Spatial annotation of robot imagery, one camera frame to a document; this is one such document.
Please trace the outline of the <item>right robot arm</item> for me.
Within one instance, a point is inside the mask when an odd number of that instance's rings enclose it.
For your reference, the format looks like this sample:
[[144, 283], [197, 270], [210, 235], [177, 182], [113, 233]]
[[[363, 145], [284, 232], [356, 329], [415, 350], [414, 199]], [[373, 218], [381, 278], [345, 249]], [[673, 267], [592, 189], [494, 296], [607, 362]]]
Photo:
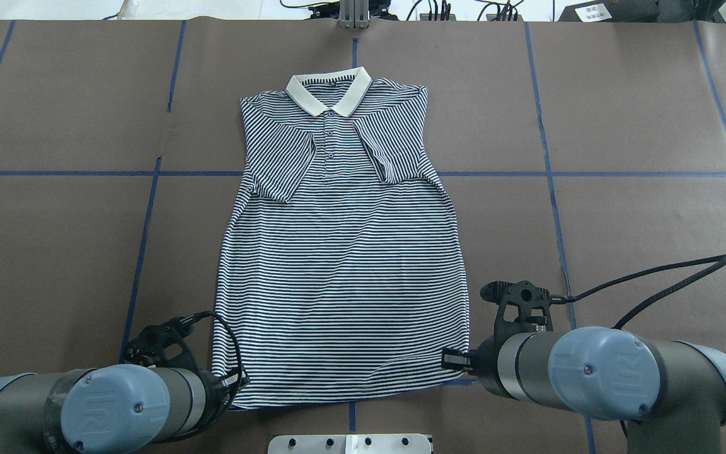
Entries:
[[553, 330], [565, 302], [528, 281], [481, 288], [498, 310], [493, 335], [473, 351], [442, 351], [441, 367], [475, 376], [488, 392], [618, 421], [628, 453], [720, 453], [726, 426], [726, 354], [627, 330]]

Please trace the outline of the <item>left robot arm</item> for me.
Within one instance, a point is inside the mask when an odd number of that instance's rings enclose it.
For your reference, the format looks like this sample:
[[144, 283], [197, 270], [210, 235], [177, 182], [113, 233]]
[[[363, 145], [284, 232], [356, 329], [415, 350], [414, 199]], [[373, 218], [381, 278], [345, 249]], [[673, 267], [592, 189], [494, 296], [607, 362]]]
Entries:
[[[199, 368], [185, 342], [211, 317], [234, 349], [236, 367]], [[134, 453], [199, 436], [250, 382], [239, 342], [213, 311], [144, 327], [123, 364], [66, 373], [0, 377], [0, 453]]]

